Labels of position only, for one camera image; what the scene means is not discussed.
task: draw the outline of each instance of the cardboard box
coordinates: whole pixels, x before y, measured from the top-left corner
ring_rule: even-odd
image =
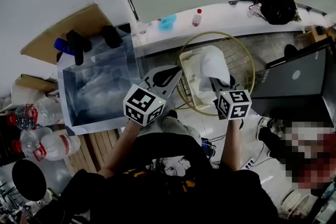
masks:
[[[54,82],[32,77],[26,74],[21,74],[21,76],[15,80],[15,84],[45,93],[55,91],[56,89]]]
[[[37,100],[45,96],[41,91],[21,87],[16,84],[13,84],[10,90],[10,96],[5,99],[0,112],[13,110],[26,104],[34,104]]]

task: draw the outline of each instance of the black bag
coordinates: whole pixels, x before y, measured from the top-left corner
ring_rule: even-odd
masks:
[[[294,0],[261,0],[261,13],[272,25],[285,25],[296,14]]]

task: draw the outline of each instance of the wooden pallet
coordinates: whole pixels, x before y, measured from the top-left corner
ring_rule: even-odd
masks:
[[[107,162],[119,135],[117,130],[108,130],[78,137],[81,143],[79,151],[64,159],[71,176],[81,169],[97,173]]]

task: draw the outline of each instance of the printed graphic on shirt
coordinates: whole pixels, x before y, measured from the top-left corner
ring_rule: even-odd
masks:
[[[138,170],[138,169],[129,169],[126,172],[124,172],[123,174],[125,175],[129,175],[135,178],[139,178],[139,179],[144,179],[147,177],[147,171],[143,171],[143,170]],[[184,191],[185,193],[189,192],[191,189],[193,189],[196,186],[196,181],[195,178],[189,178],[189,179],[182,179],[181,180],[181,184],[180,186],[173,184],[171,185],[169,181],[166,182],[166,191],[167,194],[171,194],[172,192],[176,192],[177,189]]]
[[[153,163],[146,166],[148,170],[156,170],[162,165],[164,172],[169,176],[185,176],[190,168],[190,162],[184,156],[153,159]]]

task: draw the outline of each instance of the small white bottle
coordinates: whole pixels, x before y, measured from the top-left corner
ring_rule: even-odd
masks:
[[[193,26],[199,26],[199,24],[202,20],[202,17],[200,15],[201,13],[202,13],[202,10],[199,8],[197,10],[197,14],[195,14],[194,17],[193,17],[193,21],[192,21]]]
[[[248,12],[247,12],[247,16],[252,18],[252,16],[256,15],[258,12],[260,12],[260,8],[261,8],[261,3],[258,3],[256,5],[254,5],[252,7],[252,9],[250,9]]]

